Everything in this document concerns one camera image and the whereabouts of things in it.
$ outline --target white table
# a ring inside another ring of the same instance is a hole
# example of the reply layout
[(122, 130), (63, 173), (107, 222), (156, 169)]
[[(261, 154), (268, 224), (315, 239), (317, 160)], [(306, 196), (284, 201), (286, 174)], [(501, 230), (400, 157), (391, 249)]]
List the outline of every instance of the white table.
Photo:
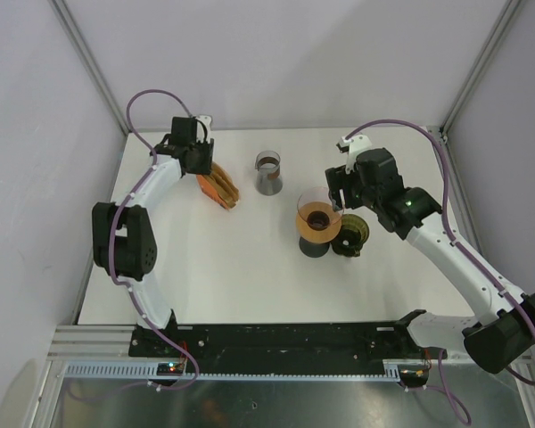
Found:
[[(398, 319), (414, 309), (471, 316), (464, 299), (421, 253), (388, 234), (375, 214), (356, 213), (370, 227), (361, 256), (330, 250), (309, 259), (298, 247), (297, 200), (326, 185), (325, 169), (344, 164), (335, 147), (350, 129), (213, 131), (214, 160), (239, 187), (241, 201), (225, 211), (186, 176), (151, 213), (158, 245), (155, 273), (179, 323), (349, 322)], [(440, 201), (442, 181), (430, 143), (408, 128), (371, 128), (375, 147), (395, 156), (408, 186)], [(152, 144), (163, 133), (146, 133)], [(263, 196), (254, 188), (256, 155), (282, 158), (284, 188)], [(129, 136), (113, 198), (128, 191), (148, 165), (146, 148)], [(131, 325), (136, 314), (125, 290), (94, 267), (79, 317), (82, 325)]]

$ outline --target gray floor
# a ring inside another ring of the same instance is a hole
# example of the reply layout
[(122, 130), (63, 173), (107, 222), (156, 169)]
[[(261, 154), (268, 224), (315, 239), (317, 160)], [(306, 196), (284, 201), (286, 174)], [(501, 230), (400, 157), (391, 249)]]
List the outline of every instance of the gray floor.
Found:
[[(452, 391), (474, 427), (528, 427), (513, 378), (476, 366), (447, 366)], [(71, 390), (94, 397), (130, 381), (74, 380)], [(440, 385), (436, 367), (431, 385)], [(53, 427), (453, 427), (462, 426), (445, 396), (405, 393), (395, 383), (197, 382), (184, 391), (135, 387), (96, 403), (65, 395)]]

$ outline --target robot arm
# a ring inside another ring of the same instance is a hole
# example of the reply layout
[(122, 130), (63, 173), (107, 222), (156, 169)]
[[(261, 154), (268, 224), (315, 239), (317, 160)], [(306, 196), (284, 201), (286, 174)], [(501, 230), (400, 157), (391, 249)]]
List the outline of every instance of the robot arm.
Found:
[[(115, 238), (115, 269), (126, 277), (146, 316), (158, 328), (167, 326), (171, 309), (162, 296), (152, 269), (157, 259), (157, 245), (149, 213), (184, 174), (207, 175), (211, 171), (214, 140), (207, 140), (211, 117), (174, 118), (172, 130), (155, 146), (157, 163), (152, 174), (125, 205), (118, 229), (127, 235)], [(124, 197), (115, 202), (99, 202), (93, 208), (94, 262), (109, 271), (109, 240), (111, 223)], [(139, 317), (138, 324), (148, 328)]]
[(337, 145), (348, 153), (346, 165), (325, 172), (337, 208), (369, 208), (387, 231), (430, 259), (473, 310), (474, 319), (423, 314), (408, 328), (416, 343), (466, 351), (491, 373), (500, 372), (525, 352), (534, 343), (527, 326), (503, 292), (457, 248), (457, 242), (498, 278), (534, 325), (535, 293), (529, 296), (507, 281), (454, 226), (456, 239), (450, 239), (440, 205), (424, 189), (404, 186), (396, 161), (386, 149), (371, 149), (366, 136), (342, 139)]

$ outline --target white wall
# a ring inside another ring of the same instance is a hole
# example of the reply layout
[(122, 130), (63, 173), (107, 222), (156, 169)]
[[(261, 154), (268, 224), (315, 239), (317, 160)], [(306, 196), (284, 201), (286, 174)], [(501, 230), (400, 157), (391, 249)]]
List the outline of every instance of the white wall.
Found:
[(71, 313), (122, 142), (47, 1), (0, 0), (0, 426)]
[(489, 260), (535, 292), (535, 0), (450, 133)]
[[(215, 128), (309, 128), (440, 124), (505, 2), (67, 3), (121, 108), (159, 87)], [(172, 105), (139, 100), (136, 123), (164, 129)]]

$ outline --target gray cup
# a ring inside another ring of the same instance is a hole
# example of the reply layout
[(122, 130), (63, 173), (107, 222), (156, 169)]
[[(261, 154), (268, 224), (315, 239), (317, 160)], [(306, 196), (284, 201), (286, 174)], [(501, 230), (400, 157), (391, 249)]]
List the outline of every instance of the gray cup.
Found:
[(280, 174), (279, 154), (271, 150), (266, 150), (256, 158), (256, 189), (261, 194), (271, 196), (277, 194), (284, 187), (284, 182)]

